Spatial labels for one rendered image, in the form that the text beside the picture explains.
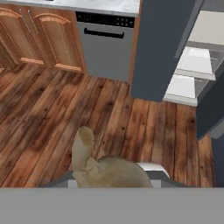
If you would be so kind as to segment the wooden arched cupboard door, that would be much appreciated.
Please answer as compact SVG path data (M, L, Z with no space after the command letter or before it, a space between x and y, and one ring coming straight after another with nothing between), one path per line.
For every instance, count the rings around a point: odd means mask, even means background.
M43 66L45 62L32 33L25 27L19 8L22 7L0 3L0 41L17 63Z
M76 17L68 10L31 10L38 45L51 67L84 74L85 61Z

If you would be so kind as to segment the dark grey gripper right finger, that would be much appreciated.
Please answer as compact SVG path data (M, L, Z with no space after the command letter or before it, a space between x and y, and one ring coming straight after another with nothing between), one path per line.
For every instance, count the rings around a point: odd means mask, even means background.
M171 179L167 170L160 164L140 162L138 165L147 173L154 187L186 187L185 184Z

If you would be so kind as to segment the grey dishwasher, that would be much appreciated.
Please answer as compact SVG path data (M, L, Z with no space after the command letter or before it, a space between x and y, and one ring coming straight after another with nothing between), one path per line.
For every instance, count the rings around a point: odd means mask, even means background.
M128 82L135 19L80 11L76 12L76 18L88 73ZM124 38L87 35L84 28L97 32L124 32Z

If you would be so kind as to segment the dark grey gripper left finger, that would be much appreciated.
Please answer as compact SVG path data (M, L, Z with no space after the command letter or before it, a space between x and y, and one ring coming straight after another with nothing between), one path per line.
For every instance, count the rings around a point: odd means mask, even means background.
M65 172L62 176L56 178L55 180L51 181L46 185L46 187L60 187L60 188L70 188L70 187L76 188L77 186L78 185L73 176L72 171Z

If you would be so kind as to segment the dark grey fridge door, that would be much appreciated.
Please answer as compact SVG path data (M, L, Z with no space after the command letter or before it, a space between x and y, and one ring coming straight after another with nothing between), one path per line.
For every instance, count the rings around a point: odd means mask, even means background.
M204 1L142 1L132 97L163 100Z

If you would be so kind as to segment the white fridge door shelf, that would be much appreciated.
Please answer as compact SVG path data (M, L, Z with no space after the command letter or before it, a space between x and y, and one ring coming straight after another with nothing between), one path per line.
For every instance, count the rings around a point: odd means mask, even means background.
M215 81L215 72L224 60L224 51L186 47L182 52L175 74Z
M186 45L224 52L224 12L202 10Z
M174 74L164 94L164 101L196 107L198 97L209 80Z

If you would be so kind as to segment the dark grey fridge body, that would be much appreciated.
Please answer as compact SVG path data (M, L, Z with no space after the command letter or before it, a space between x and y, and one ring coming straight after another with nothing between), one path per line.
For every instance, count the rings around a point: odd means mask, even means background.
M224 188L224 61L215 72L216 81L206 86L196 108L197 138L211 135L214 185Z

